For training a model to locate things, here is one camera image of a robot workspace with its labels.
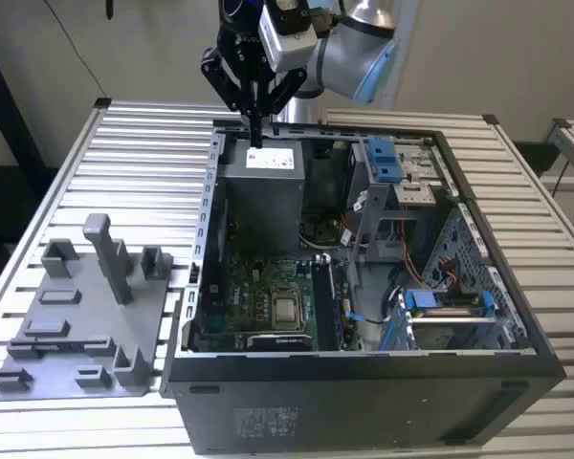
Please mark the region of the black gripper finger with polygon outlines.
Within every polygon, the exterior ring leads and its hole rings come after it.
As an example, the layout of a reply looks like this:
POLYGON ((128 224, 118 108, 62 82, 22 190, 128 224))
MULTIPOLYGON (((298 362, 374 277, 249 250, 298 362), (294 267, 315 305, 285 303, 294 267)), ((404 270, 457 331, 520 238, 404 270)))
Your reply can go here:
POLYGON ((282 80, 270 89, 276 74, 264 71, 257 82, 255 99, 255 145, 262 145, 262 121, 270 115, 277 115, 296 94, 307 78, 304 68, 288 71, 282 80))
POLYGON ((231 79, 217 48, 207 48, 204 51, 200 70, 227 108, 245 117, 249 126, 250 144, 257 146, 257 112, 250 82, 244 79, 243 86, 238 86, 231 79))

